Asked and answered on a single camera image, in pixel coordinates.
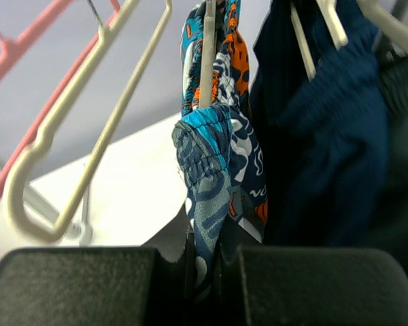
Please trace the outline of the pink hanger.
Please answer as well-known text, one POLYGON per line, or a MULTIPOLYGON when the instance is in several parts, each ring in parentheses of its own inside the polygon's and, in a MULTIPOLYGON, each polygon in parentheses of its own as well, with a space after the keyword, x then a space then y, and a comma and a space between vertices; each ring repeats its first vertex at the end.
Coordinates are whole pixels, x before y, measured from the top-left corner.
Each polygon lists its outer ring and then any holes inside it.
MULTIPOLYGON (((0 160, 5 164, 60 81, 97 34, 97 18, 114 13, 113 1, 72 1, 51 27, 0 81, 0 160)), ((126 75, 115 63, 120 45, 111 47, 88 82, 48 156, 36 166, 40 177, 91 149, 126 75)))

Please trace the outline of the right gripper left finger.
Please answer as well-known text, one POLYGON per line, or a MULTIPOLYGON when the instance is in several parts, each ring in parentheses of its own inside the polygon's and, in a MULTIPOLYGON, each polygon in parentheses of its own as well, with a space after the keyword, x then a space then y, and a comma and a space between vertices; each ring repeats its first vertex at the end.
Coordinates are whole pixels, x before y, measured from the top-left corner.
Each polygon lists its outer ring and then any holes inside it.
POLYGON ((155 319, 159 325, 185 325, 188 322, 194 289, 194 232, 191 227, 174 241, 164 233, 152 285, 155 319))

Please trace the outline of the patterned colourful shorts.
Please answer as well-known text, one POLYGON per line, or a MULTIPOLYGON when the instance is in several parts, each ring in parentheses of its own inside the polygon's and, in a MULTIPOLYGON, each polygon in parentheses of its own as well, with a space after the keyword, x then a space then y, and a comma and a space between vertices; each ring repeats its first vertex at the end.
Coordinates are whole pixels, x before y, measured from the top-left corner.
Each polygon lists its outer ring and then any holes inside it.
POLYGON ((182 118, 173 129, 177 162, 194 230, 194 300, 211 291, 214 253, 226 218, 262 240, 268 217, 262 149, 248 119, 248 48, 238 29, 239 1, 216 6, 212 103, 199 107, 206 4, 196 5, 182 30, 182 118))

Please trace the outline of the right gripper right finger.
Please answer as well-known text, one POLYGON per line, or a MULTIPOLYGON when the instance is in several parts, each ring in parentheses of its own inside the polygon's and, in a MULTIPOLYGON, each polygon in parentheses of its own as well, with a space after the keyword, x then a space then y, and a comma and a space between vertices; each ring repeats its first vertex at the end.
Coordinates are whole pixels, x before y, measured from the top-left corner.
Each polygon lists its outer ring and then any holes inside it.
POLYGON ((242 249, 258 245, 232 219, 226 219, 219 238, 217 298, 224 325, 249 325, 249 302, 242 249))

